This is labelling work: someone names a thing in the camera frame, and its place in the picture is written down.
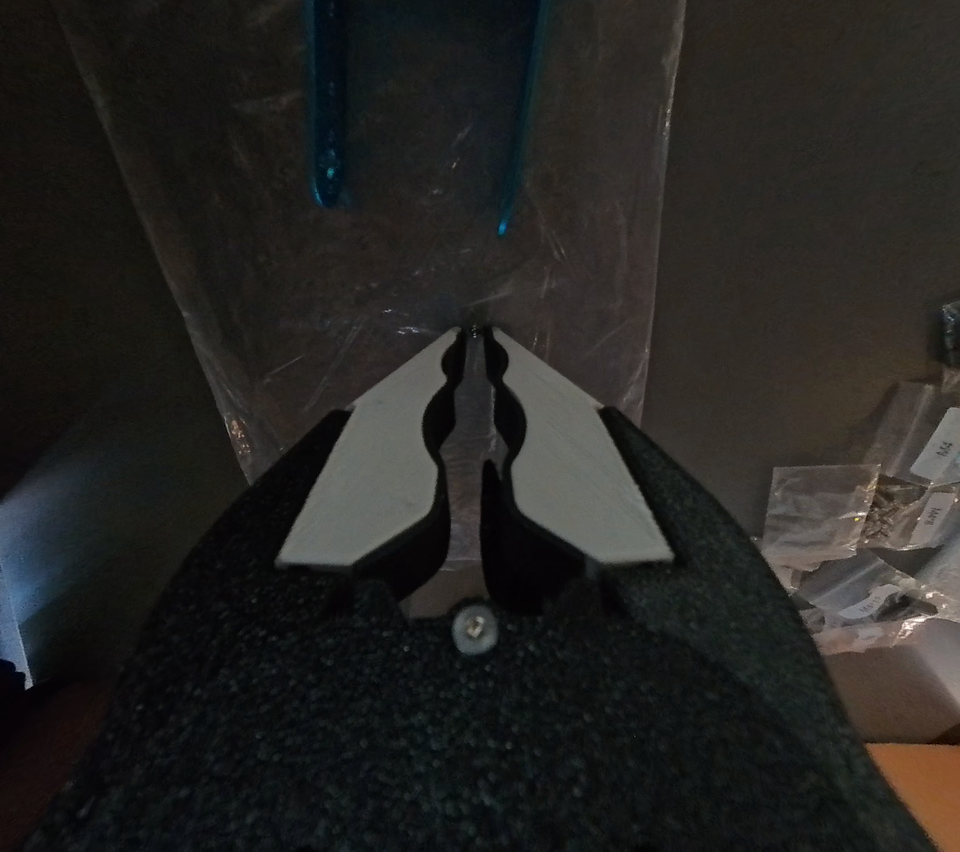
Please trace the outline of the pile of small screw bags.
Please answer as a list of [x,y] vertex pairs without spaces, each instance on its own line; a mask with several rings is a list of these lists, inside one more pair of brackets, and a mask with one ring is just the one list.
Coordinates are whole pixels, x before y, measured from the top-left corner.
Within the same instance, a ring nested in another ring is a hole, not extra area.
[[855,462],[773,470],[757,545],[824,655],[959,621],[959,385],[902,382]]

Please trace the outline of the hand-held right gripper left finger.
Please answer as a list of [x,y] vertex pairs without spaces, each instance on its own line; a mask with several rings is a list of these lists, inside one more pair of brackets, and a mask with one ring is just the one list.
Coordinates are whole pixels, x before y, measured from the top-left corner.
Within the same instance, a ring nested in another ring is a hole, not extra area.
[[383,582],[399,601],[440,570],[451,534],[441,448],[465,346],[451,328],[348,407],[277,568]]

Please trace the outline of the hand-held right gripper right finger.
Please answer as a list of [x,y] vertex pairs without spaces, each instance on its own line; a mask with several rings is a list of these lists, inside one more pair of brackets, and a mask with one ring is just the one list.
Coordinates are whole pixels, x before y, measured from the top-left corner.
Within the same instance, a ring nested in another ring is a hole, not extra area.
[[490,598],[544,613],[571,583],[675,556],[605,420],[608,409],[499,328],[484,332],[503,446],[480,493]]

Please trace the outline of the orange box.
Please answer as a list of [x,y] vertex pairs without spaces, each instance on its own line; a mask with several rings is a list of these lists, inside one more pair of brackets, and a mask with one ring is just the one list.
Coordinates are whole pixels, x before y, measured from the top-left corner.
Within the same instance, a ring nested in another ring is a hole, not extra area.
[[941,851],[959,850],[959,747],[866,745],[872,761]]

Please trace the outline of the large clear plastic bag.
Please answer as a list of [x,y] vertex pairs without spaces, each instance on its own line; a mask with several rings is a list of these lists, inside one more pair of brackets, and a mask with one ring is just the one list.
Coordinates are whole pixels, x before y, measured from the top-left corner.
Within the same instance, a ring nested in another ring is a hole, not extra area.
[[304,0],[52,0],[249,478],[450,326],[639,417],[686,0],[345,0],[344,195],[309,188]]

